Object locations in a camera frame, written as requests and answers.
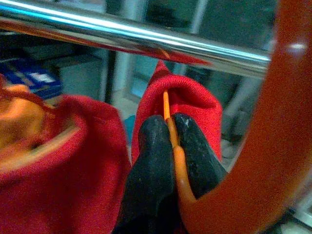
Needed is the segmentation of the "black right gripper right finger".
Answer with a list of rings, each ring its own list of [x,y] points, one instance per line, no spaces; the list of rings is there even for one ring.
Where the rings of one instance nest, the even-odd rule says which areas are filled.
[[[185,152],[192,192],[195,198],[200,198],[223,180],[224,167],[192,117],[177,113],[174,121],[180,145]]]

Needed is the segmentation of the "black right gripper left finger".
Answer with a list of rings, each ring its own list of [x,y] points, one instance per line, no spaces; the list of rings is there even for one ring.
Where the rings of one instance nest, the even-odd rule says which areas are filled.
[[[139,156],[125,184],[114,234],[174,234],[179,223],[172,145],[160,115],[138,133]]]

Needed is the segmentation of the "orange plastic clothes hanger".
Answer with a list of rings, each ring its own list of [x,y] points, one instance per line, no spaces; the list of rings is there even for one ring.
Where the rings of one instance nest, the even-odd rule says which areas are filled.
[[[163,92],[163,112],[164,120],[166,121],[170,141],[174,154],[175,180],[178,191],[178,205],[182,223],[189,234],[208,234],[209,226],[200,223],[195,215],[210,217],[207,205],[210,204],[207,195],[204,195],[201,200],[195,198],[190,186],[185,152],[180,146],[179,136],[176,130],[175,121],[170,114],[170,103],[168,91]]]

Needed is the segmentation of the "plain red knit garment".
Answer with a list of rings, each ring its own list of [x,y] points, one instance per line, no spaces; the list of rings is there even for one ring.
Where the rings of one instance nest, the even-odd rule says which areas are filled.
[[[171,114],[184,113],[192,117],[217,158],[222,159],[221,104],[200,83],[189,77],[173,74],[160,60],[136,112],[131,143],[132,162],[139,156],[138,133],[142,123],[152,115],[163,115],[164,91],[168,91]]]

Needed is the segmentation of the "red shirt with dark print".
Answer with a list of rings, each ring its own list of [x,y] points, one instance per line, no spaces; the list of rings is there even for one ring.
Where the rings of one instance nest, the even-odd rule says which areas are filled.
[[[0,234],[111,234],[130,170],[117,109],[64,95],[45,139],[0,151]]]

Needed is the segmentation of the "orange polo shirt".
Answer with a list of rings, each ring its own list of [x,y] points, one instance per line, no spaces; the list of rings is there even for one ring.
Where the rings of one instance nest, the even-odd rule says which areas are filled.
[[[32,95],[22,84],[0,88],[0,150],[42,130],[42,107],[15,94]]]

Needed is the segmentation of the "blue printed box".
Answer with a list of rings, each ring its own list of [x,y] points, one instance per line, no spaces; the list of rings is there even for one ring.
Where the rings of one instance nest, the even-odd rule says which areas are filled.
[[[26,85],[31,93],[43,99],[49,99],[61,95],[62,85],[59,80],[44,70],[18,70],[7,64],[0,64],[0,73],[5,76],[9,84]]]

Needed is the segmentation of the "chrome clothes rack rail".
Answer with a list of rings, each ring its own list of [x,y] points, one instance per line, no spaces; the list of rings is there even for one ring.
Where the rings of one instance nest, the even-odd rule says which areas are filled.
[[[0,0],[0,29],[251,78],[264,77],[270,63],[262,51],[40,0]]]

